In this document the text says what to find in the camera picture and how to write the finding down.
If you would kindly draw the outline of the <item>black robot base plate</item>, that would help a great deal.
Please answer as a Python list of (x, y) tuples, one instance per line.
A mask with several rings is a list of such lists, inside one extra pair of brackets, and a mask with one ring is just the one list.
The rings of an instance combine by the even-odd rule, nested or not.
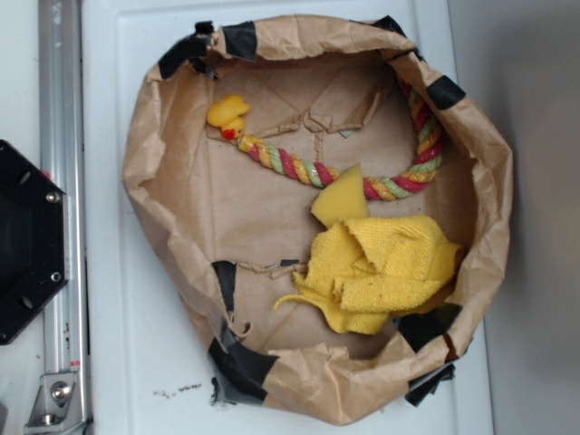
[(67, 283), (66, 194), (1, 141), (1, 344), (8, 345)]

